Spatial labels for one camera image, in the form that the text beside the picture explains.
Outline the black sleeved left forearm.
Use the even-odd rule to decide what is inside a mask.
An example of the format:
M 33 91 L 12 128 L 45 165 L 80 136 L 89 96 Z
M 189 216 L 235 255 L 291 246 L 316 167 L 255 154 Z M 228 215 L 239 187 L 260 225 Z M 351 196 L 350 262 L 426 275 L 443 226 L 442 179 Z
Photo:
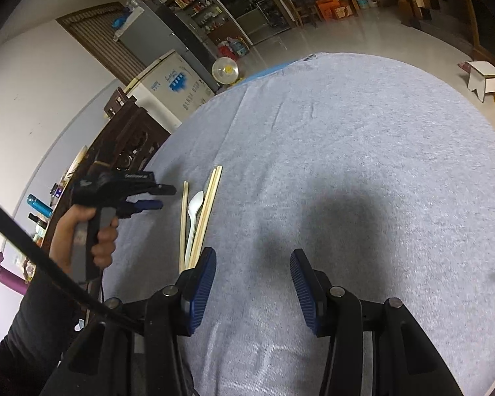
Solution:
M 0 342 L 0 395 L 38 395 L 69 345 L 79 306 L 36 272 Z

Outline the person's left hand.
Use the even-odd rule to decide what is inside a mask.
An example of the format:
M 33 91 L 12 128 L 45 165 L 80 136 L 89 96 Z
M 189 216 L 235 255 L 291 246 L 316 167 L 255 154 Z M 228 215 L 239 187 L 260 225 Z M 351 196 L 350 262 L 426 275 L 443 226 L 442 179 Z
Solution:
M 49 257 L 67 275 L 71 275 L 72 244 L 74 232 L 80 223 L 87 223 L 94 217 L 95 209 L 74 205 L 60 218 L 57 223 L 51 245 Z M 115 241 L 118 238 L 118 218 L 114 217 L 111 223 L 98 232 L 98 243 L 92 247 L 94 264 L 101 270 L 113 262 L 113 252 L 116 249 Z

